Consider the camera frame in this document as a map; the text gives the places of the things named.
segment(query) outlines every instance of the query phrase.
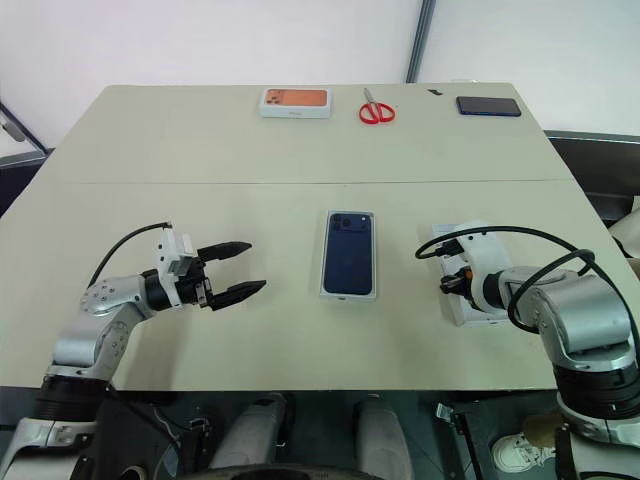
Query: scissor handle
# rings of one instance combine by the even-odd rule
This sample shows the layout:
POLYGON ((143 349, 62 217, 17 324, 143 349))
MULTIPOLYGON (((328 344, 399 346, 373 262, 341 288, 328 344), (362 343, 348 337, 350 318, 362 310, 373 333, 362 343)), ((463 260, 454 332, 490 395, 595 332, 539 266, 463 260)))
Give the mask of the scissor handle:
POLYGON ((376 103, 376 107, 378 107, 378 117, 380 117, 381 122, 390 122, 396 118, 396 111, 386 103, 376 103), (389 115, 384 116, 383 110, 386 110, 389 115))
POLYGON ((384 103, 365 103, 360 107, 359 112, 360 120, 369 125, 375 125, 376 123, 390 122, 396 117, 396 112, 389 105, 384 103))

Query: orange phone box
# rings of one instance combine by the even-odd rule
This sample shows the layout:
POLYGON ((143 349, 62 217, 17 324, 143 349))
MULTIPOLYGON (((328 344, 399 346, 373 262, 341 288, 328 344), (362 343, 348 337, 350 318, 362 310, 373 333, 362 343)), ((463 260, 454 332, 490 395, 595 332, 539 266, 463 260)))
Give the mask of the orange phone box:
POLYGON ((329 88, 266 88, 260 97, 260 115, 282 118, 329 118, 329 88))

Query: table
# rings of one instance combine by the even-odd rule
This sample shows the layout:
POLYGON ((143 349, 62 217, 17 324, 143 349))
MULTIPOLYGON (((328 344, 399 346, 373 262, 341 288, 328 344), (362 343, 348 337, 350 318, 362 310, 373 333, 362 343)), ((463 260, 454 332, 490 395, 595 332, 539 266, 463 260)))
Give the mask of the table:
MULTIPOLYGON (((262 88, 194 87, 193 92, 204 99, 207 92, 222 98, 227 91, 235 104, 248 105, 249 97, 257 101, 262 88)), ((383 87, 372 90, 380 100, 387 101, 385 97, 393 92, 403 98, 413 92, 416 98, 422 98, 427 88, 441 89, 449 97, 488 92, 516 96, 509 85, 397 85, 384 86, 382 94, 378 90, 382 92, 383 87)), ((389 138, 407 147, 393 162, 380 165, 383 159, 379 155, 374 160, 354 157, 356 165, 336 171, 303 161, 303 152, 313 151, 306 148, 311 142, 324 145, 327 152, 327 145, 334 145, 336 158, 344 156, 344 149, 355 152, 361 148, 355 140, 353 144, 339 144, 340 148, 332 141, 340 137, 347 142, 373 131, 367 127, 370 130, 363 133, 355 120, 347 124, 347 114, 339 103, 347 92, 355 96, 361 89, 336 87, 334 116, 325 122, 332 125, 335 120, 343 128, 327 126, 324 143, 318 143, 308 131, 312 121, 276 119, 283 124, 278 127, 282 143, 295 139, 291 142, 296 148, 290 155, 300 158, 296 171, 289 170, 284 155, 272 156, 273 152, 265 156, 274 162, 272 171, 262 165, 264 158, 244 158, 238 160, 242 168, 235 165, 225 152, 233 152, 237 135, 225 138, 212 134, 206 149, 205 143, 189 144, 187 149, 183 140, 158 133, 158 142, 169 150, 175 141, 190 152, 179 168, 170 161, 169 153, 157 158, 164 151, 159 147, 145 153, 143 146, 131 140, 133 137, 120 126, 104 132, 105 136, 119 132, 110 137, 109 151, 114 155, 111 164, 98 162, 96 158, 106 161, 106 157, 104 153, 89 155, 101 138, 94 128, 98 124, 107 128, 109 118, 114 123, 128 118, 119 110, 114 117, 112 104, 123 108, 127 103, 123 98, 135 103, 136 92, 140 92, 140 98, 158 95, 156 99, 166 92, 175 105, 179 104, 177 97, 195 95, 187 87, 107 89, 0 219, 0 385, 39 386, 55 339, 73 320, 84 285, 102 255, 124 233, 167 219, 176 229, 191 234, 196 247, 230 240, 253 243, 254 247, 241 256, 208 267, 214 291, 250 279, 266 279, 268 284, 246 302, 225 310, 211 313, 188 307, 163 312, 138 326, 114 379, 120 388, 553 388, 551 367, 537 336, 508 325, 475 329, 454 326, 446 299, 438 293, 437 260, 413 258, 415 249, 430 238, 434 223, 482 218, 494 224, 526 225, 591 248, 638 315, 640 296, 635 276, 520 99, 523 118, 511 120, 522 120, 523 125, 518 127, 517 136, 508 137, 509 148, 500 140, 497 125, 512 133, 516 127, 502 122, 506 119, 497 119, 500 123, 489 127, 496 119, 474 118, 457 125, 460 145, 447 147, 435 133, 425 133, 434 139, 438 146, 433 148, 441 155, 437 159, 424 156, 424 164, 419 148, 409 141, 417 130, 410 135, 398 125, 392 127, 396 133, 389 138), (357 133, 344 135, 344 129, 357 133), (462 144, 466 138, 480 138, 478 130, 492 138, 477 143, 474 151, 484 168, 463 169, 466 161, 457 154, 471 151, 462 144), (130 168, 125 168, 129 148, 136 160, 127 160, 130 168), (537 152, 538 161, 517 168, 518 158, 530 158, 531 152, 537 152), (210 155, 208 163, 203 162, 205 154, 210 155), (228 168, 215 163, 217 158, 223 159, 228 168), (371 168, 357 168, 367 162, 371 168), (198 168, 201 179, 196 181, 198 168), (435 172, 434 179, 426 178, 429 171, 435 172), (375 212, 379 296, 374 303, 345 303, 318 295, 323 228, 329 209, 375 212)), ((195 117, 200 112, 198 105, 192 103, 195 117)), ((355 118, 355 110, 349 114, 355 118)), ((404 104, 398 124, 401 115, 405 115, 404 104)), ((263 129, 274 128, 273 119, 256 122, 254 116, 253 111, 246 114, 248 137, 261 137, 263 129)), ((425 119, 439 129, 441 136, 452 138, 448 125, 456 119, 451 117, 440 126, 430 115, 425 114, 425 119)), ((148 116, 149 124, 156 125, 158 132, 167 131, 161 128, 163 122, 173 121, 173 116, 148 116)), ((226 128, 222 117, 212 121, 222 130, 226 128)), ((202 133, 201 127, 195 129, 202 133)), ((381 133, 370 138, 387 135, 387 130, 391 131, 382 127, 381 133)), ((101 142, 96 152, 109 144, 106 139, 101 142)), ((250 148, 238 145, 247 154, 250 148)), ((369 147, 362 148, 377 155, 369 147)), ((333 157, 327 161, 339 164, 333 157)), ((543 240, 515 239, 508 234, 502 238, 517 264, 542 265, 562 254, 543 240)), ((129 242, 113 258, 105 275, 126 275, 151 267, 156 240, 154 233, 148 233, 129 242)))

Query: floor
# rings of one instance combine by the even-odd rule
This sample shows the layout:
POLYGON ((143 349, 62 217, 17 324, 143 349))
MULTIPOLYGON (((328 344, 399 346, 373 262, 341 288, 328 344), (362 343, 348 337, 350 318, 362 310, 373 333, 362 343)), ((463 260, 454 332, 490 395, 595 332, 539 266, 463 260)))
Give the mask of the floor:
MULTIPOLYGON (((353 406, 366 396, 366 392, 294 392, 291 394, 296 414, 293 429, 286 448, 279 449, 278 461, 282 463, 332 465, 355 468, 352 412, 353 406)), ((156 405, 177 424, 188 425, 189 420, 206 415, 214 419, 214 429, 220 436, 258 393, 186 393, 179 398, 155 399, 156 405)), ((434 416, 438 401, 452 401, 451 395, 438 392, 384 392, 383 397, 397 413, 405 432, 411 453, 415 477, 418 480, 455 480, 458 477, 450 465, 451 457, 461 465, 464 478, 474 479, 475 474, 464 437, 434 416), (455 448, 445 451, 443 437, 453 438, 455 448)), ((143 410, 153 415, 150 406, 141 403, 143 410)), ((492 444, 502 435, 520 430, 522 419, 533 413, 553 410, 555 393, 501 395, 483 400, 486 405, 488 439, 492 444)), ((150 472, 165 452, 167 441, 133 416, 122 405, 108 401, 101 412, 102 429, 92 450, 102 461, 98 478, 112 479, 128 465, 141 464, 150 472)), ((158 468, 159 480, 172 478, 164 466, 158 468)), ((523 474, 499 474, 500 480, 542 480, 555 477, 554 461, 543 468, 535 468, 523 474)))
POLYGON ((0 168, 0 217, 22 193, 39 168, 39 165, 0 168))

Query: blue phone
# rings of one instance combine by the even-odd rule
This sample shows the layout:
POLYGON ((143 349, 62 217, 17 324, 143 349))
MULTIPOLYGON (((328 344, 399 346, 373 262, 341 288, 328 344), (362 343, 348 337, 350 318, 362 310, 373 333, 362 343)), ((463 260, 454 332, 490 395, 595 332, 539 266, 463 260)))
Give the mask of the blue phone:
POLYGON ((375 298, 373 214, 331 212, 325 235, 324 294, 375 298))

